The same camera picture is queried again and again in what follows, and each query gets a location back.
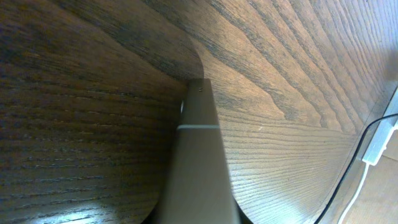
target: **brown wooden plank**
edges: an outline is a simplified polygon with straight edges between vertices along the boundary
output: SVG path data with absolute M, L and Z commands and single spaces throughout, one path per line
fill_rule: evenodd
M 5 223 L 140 223 L 192 78 L 212 80 L 243 211 L 311 223 L 397 86 L 394 1 L 0 7 Z

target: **black cable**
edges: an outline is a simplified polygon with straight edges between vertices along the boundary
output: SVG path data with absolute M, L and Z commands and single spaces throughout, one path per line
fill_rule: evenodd
M 354 163 L 354 161 L 355 161 L 355 159 L 356 159 L 356 156 L 358 155 L 359 149 L 361 148 L 362 142 L 363 142 L 363 140 L 365 139 L 365 135 L 366 135 L 366 133 L 369 131 L 369 128 L 370 128 L 373 124 L 375 124 L 375 123 L 377 123 L 377 122 L 379 122 L 379 121 L 382 121 L 382 120 L 387 119 L 387 118 L 392 118 L 392 117 L 394 117 L 394 116 L 398 116 L 398 114 L 391 114 L 391 115 L 388 115 L 388 116 L 384 116 L 384 117 L 382 117 L 382 118 L 379 118 L 379 119 L 373 121 L 372 123 L 370 123 L 370 124 L 366 127 L 365 131 L 363 132 L 363 134 L 362 134 L 362 136 L 361 136 L 361 139 L 359 140 L 358 146 L 356 146 L 354 155 L 353 155 L 353 157 L 351 158 L 351 161 L 349 162 L 347 169 L 344 171 L 344 174 L 343 174 L 343 176 L 341 177 L 340 181 L 338 182 L 338 184 L 337 184 L 337 186 L 336 186 L 336 189 L 335 189 L 335 191 L 333 192 L 333 195 L 331 195 L 331 197 L 330 197 L 330 199 L 329 199 L 329 202 L 326 204 L 326 207 L 323 209 L 322 213 L 321 213 L 320 216 L 317 218 L 317 220 L 315 221 L 314 224 L 318 224 L 318 223 L 321 221 L 321 219 L 323 218 L 323 216 L 325 216 L 326 212 L 327 212 L 328 209 L 330 208 L 330 205 L 333 203 L 333 200 L 335 199 L 335 197 L 336 197 L 336 195 L 337 195 L 337 193 L 338 193 L 338 190 L 340 189 L 340 187 L 341 187 L 341 185 L 342 185 L 344 179 L 346 178 L 346 176 L 347 176 L 349 170 L 350 170 L 351 167 L 353 166 L 353 163 Z

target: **white cable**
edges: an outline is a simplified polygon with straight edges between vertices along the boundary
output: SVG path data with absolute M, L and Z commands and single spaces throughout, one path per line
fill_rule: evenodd
M 369 164 L 366 163 L 365 169 L 363 170 L 363 174 L 362 174 L 362 177 L 361 177 L 361 181 L 360 181 L 360 183 L 358 185 L 358 188 L 356 189 L 355 194 L 353 195 L 353 197 L 349 201 L 349 204 L 344 209 L 344 212 L 340 215 L 340 218 L 338 219 L 338 224 L 342 224 L 343 223 L 344 217 L 347 215 L 349 209 L 351 208 L 351 206 L 353 206 L 356 198 L 358 197 L 358 195 L 359 195 L 359 193 L 360 193 L 360 191 L 362 189 L 363 183 L 365 182 L 365 178 L 366 178 L 366 174 L 368 173 L 368 169 L 369 169 Z

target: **power cord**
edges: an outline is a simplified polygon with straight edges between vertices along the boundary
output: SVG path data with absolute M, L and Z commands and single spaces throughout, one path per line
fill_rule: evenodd
M 365 138 L 365 136 L 366 136 L 366 133 L 369 131 L 370 127 L 371 127 L 373 124 L 375 124 L 375 123 L 377 123 L 377 122 L 379 122 L 379 121 L 382 121 L 382 120 L 385 120 L 385 119 L 388 119 L 388 118 L 392 118 L 392 117 L 395 117 L 395 116 L 398 116 L 398 114 L 391 114 L 391 115 L 388 115 L 388 116 L 384 116 L 384 117 L 382 117 L 382 118 L 379 118 L 379 119 L 373 121 L 372 123 L 370 123 L 370 124 L 365 128 L 364 132 L 362 133 L 361 139 L 359 140 L 358 146 L 357 146 L 356 149 L 355 149 L 354 155 L 353 155 L 353 157 L 351 158 L 351 160 L 350 160 L 350 162 L 349 162 L 349 164 L 348 164 L 347 169 L 344 171 L 344 174 L 343 174 L 343 176 L 341 177 L 340 181 L 338 182 L 335 191 L 334 191 L 333 194 L 331 195 L 331 197 L 330 197 L 330 199 L 329 199 L 329 202 L 326 204 L 326 207 L 323 209 L 322 213 L 321 213 L 320 216 L 317 218 L 317 220 L 315 220 L 315 223 L 314 223 L 314 224 L 320 223 L 321 220 L 322 220 L 322 218 L 325 216 L 326 212 L 329 210 L 329 208 L 330 208 L 331 204 L 333 203 L 333 201 L 334 201 L 334 199 L 335 199 L 335 197 L 336 197 L 336 195 L 337 195 L 337 193 L 338 193 L 338 191 L 339 191 L 339 189 L 340 189 L 342 183 L 344 182 L 345 178 L 347 177 L 347 174 L 348 174 L 349 170 L 350 170 L 351 167 L 353 166 L 353 163 L 354 163 L 354 161 L 355 161 L 355 159 L 356 159 L 356 156 L 358 155 L 359 149 L 361 148 L 361 145 L 362 145 L 362 143 L 363 143 L 363 141 L 364 141 L 364 138 Z M 354 201 L 356 200 L 356 197 L 359 195 L 359 191 L 361 190 L 362 185 L 363 185 L 363 182 L 365 181 L 365 177 L 366 177 L 366 174 L 368 173 L 368 169 L 369 169 L 369 164 L 366 163 L 365 170 L 364 170 L 363 175 L 362 175 L 361 183 L 359 183 L 359 186 L 358 186 L 358 188 L 357 188 L 357 190 L 356 190 L 356 192 L 355 192 L 353 198 L 351 199 L 351 201 L 350 201 L 350 203 L 348 204 L 348 206 L 345 208 L 343 214 L 341 214 L 341 216 L 340 216 L 340 218 L 339 218 L 339 222 L 338 222 L 339 224 L 343 221 L 343 219 L 344 219 L 345 215 L 347 214 L 348 210 L 351 208 L 352 204 L 353 204 Z

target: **wooden table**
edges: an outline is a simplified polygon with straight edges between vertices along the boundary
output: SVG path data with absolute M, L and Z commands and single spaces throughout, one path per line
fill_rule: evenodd
M 234 196 L 311 223 L 397 86 L 388 1 L 0 2 L 3 223 L 140 223 L 186 82 L 210 78 Z

